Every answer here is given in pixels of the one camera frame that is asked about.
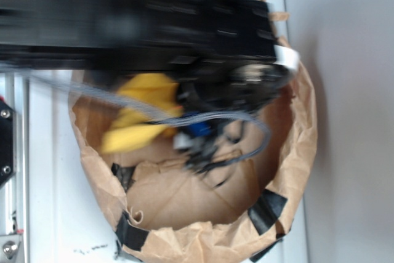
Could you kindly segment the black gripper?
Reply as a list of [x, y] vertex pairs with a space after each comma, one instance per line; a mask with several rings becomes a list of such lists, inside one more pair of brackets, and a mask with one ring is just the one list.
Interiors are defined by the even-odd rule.
[[184, 109], [173, 147], [192, 158], [210, 158], [217, 140], [240, 143], [246, 127], [271, 132], [257, 114], [294, 76], [297, 52], [279, 45], [270, 10], [260, 0], [174, 0], [183, 52], [172, 61]]

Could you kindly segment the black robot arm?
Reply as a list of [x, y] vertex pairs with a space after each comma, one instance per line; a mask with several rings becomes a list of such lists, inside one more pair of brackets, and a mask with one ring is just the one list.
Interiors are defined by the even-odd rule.
[[[279, 44], [259, 0], [1, 0], [1, 71], [76, 91], [144, 115], [149, 127], [257, 124], [256, 111], [297, 73], [299, 55]], [[166, 75], [181, 108], [39, 75]]]

